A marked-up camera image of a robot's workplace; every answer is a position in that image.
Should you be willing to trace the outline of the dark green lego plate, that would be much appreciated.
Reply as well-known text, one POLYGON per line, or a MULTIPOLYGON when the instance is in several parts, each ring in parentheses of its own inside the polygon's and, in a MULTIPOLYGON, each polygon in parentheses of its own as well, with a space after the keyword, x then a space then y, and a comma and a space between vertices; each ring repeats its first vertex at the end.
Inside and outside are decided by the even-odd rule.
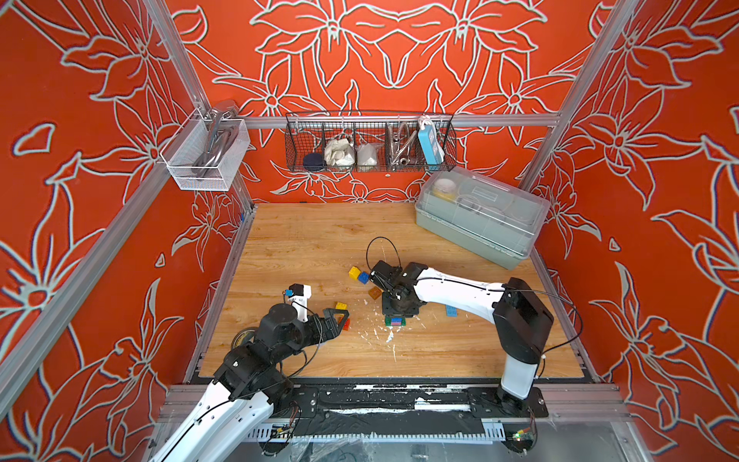
POLYGON ((401 327, 406 326, 406 317, 402 316, 386 316, 385 325, 388 327, 401 327))

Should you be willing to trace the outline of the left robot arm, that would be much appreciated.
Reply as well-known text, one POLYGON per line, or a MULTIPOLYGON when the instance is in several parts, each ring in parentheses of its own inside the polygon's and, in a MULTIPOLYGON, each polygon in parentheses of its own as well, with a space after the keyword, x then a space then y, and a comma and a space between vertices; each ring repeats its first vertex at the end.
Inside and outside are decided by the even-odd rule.
POLYGON ((223 359, 184 423, 154 454, 154 461, 223 461, 275 412, 296 407, 294 386, 279 365, 308 347, 341 335, 349 312, 327 308, 323 315, 301 304, 273 305, 256 334, 223 359))

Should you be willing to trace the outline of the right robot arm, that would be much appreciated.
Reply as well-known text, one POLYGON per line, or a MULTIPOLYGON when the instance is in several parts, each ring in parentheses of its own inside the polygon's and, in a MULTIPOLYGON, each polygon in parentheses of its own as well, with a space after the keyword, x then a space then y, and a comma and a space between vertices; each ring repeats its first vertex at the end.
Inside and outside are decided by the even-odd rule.
POLYGON ((403 268, 382 260, 369 277, 382 291, 388 318, 413 318, 425 304, 438 303, 492 323, 506 355, 498 397, 528 399, 554 317, 525 281, 512 277, 506 283, 485 283, 416 262, 403 268))

